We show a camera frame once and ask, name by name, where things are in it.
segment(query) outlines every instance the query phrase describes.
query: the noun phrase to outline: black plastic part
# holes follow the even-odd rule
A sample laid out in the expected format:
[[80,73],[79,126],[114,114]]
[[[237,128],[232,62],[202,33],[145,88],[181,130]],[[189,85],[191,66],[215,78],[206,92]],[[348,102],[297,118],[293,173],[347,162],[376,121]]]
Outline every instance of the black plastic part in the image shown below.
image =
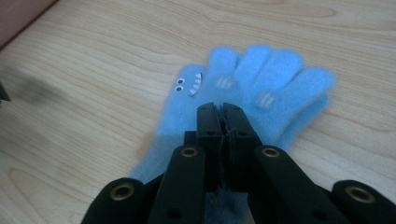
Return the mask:
[[208,191],[216,191],[221,185],[220,151],[223,138],[215,105],[209,103],[199,106],[197,108],[196,144],[202,147],[206,153],[205,186]]
[[261,144],[261,141],[241,107],[224,104],[222,113],[229,140],[228,147],[224,148],[229,151],[222,152],[229,156],[228,162],[224,163],[227,187],[232,191],[246,192],[250,179],[247,164],[253,150]]
[[361,182],[345,180],[335,183],[332,187],[332,198],[353,223],[396,223],[396,205]]
[[205,151],[198,146],[174,150],[148,223],[203,223]]
[[357,181],[316,186],[282,149],[262,146],[244,111],[198,107],[164,175],[145,186],[123,178],[99,193],[82,224],[203,223],[205,193],[247,192],[256,223],[396,223],[396,205]]
[[136,216],[144,195],[143,184],[137,180],[110,182],[92,202],[81,224],[139,223]]
[[4,89],[3,85],[0,82],[0,103],[1,103],[2,100],[11,101],[11,99],[9,99],[9,96],[8,96],[8,94],[6,92],[6,89]]
[[267,199],[263,204],[271,204],[277,223],[349,223],[282,149],[257,147],[253,170],[259,187],[249,197]]

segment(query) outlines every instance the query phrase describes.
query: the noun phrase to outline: wooden table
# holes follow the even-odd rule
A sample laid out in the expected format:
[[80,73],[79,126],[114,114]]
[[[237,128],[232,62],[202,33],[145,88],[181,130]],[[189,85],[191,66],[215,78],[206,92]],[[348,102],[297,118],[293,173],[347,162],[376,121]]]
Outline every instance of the wooden table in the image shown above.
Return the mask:
[[338,76],[290,150],[303,170],[396,202],[393,0],[63,0],[0,52],[0,223],[79,223],[145,154],[178,70],[254,43]]

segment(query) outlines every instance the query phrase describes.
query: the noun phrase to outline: wood grain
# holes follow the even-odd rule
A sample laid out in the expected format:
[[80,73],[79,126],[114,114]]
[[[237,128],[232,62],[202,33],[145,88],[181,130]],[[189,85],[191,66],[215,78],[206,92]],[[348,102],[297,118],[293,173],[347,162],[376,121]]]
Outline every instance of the wood grain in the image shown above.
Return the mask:
[[144,155],[180,67],[254,43],[338,76],[290,151],[304,171],[396,203],[393,0],[63,0],[0,52],[0,223],[79,223]]

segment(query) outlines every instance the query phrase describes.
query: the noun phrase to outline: blue fabric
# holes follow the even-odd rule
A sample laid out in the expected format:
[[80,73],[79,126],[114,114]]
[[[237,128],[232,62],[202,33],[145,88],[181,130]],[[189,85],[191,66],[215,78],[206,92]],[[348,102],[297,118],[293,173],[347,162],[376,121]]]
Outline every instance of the blue fabric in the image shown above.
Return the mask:
[[[190,64],[180,70],[156,138],[130,177],[147,183],[162,174],[184,132],[196,130],[196,108],[210,102],[241,106],[265,145],[288,150],[298,132],[326,108],[333,85],[330,71],[304,68],[303,57],[291,49],[253,45],[244,54],[212,49],[207,68]],[[226,190],[207,194],[205,223],[246,223],[246,200],[246,194]]]

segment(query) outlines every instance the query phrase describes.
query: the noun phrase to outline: googly eye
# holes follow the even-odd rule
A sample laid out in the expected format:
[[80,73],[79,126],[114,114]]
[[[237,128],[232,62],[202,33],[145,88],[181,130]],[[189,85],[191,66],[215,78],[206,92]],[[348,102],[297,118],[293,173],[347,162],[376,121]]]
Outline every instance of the googly eye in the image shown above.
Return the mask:
[[175,87],[175,91],[183,91],[183,87],[182,86],[176,86]]
[[176,83],[177,84],[183,84],[184,83],[184,78],[179,78],[177,81],[176,81]]

